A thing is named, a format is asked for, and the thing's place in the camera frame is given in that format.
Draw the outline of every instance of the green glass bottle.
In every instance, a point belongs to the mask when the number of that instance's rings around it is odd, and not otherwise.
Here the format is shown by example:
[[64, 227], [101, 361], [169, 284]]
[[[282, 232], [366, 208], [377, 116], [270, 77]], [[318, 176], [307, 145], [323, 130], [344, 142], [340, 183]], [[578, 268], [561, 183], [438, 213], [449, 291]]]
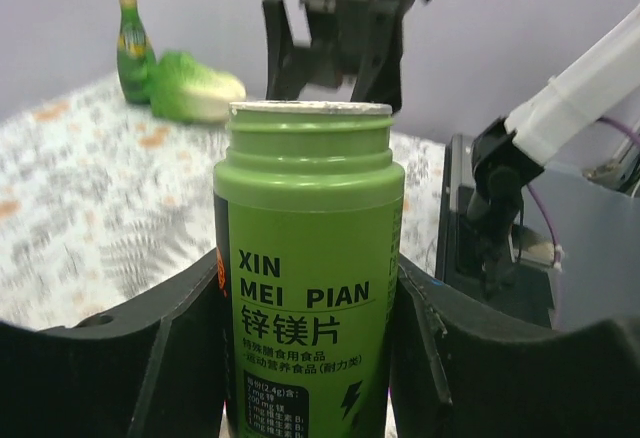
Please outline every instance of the green glass bottle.
[[156, 58], [138, 14], [138, 0], [120, 0], [118, 77], [127, 102], [149, 103], [149, 67]]

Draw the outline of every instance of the lightning bolt logo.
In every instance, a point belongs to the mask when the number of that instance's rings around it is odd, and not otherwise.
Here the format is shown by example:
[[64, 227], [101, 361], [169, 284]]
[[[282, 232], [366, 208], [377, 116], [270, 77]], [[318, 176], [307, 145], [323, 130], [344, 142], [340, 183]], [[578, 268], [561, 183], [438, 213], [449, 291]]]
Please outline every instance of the lightning bolt logo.
[[362, 381], [354, 383], [353, 385], [349, 385], [349, 388], [347, 388], [347, 392], [344, 395], [344, 400], [342, 400], [342, 405], [340, 406], [340, 408], [344, 408], [344, 416], [342, 417], [343, 420], [353, 409], [353, 405], [356, 404], [356, 401], [358, 401], [358, 398], [360, 397], [360, 393], [358, 393], [360, 386], [362, 386]]

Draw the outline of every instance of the white wall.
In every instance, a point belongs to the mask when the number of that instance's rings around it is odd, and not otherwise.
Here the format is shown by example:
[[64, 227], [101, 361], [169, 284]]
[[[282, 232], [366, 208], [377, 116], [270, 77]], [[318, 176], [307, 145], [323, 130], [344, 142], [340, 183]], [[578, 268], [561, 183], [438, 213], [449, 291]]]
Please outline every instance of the white wall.
[[115, 70], [118, 0], [0, 0], [0, 120]]
[[[294, 29], [304, 33], [298, 0]], [[447, 141], [476, 134], [529, 98], [622, 19], [640, 0], [433, 0], [407, 16], [400, 131]], [[192, 51], [238, 74], [255, 96], [266, 88], [261, 0], [140, 0], [155, 47]], [[320, 96], [316, 91], [304, 98]], [[634, 123], [640, 95], [613, 115]], [[586, 132], [560, 158], [604, 161], [620, 137]]]

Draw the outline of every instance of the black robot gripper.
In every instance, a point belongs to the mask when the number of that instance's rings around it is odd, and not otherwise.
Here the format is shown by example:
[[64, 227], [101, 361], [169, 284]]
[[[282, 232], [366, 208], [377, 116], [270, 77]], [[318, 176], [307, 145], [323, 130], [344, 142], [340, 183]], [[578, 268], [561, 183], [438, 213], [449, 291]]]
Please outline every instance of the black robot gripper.
[[402, 107], [402, 20], [414, 0], [301, 0], [309, 44], [295, 43], [284, 0], [263, 0], [268, 100], [295, 101], [307, 85], [337, 90], [354, 83], [351, 101]]

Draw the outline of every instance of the patterned tablecloth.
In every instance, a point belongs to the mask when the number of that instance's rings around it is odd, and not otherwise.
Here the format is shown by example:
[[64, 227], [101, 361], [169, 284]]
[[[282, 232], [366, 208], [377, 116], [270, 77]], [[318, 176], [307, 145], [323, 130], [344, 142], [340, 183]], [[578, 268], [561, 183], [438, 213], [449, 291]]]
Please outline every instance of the patterned tablecloth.
[[[227, 142], [128, 106], [115, 75], [1, 122], [0, 319], [73, 326], [215, 247]], [[394, 133], [391, 148], [407, 171], [401, 251], [432, 272], [444, 147]]]

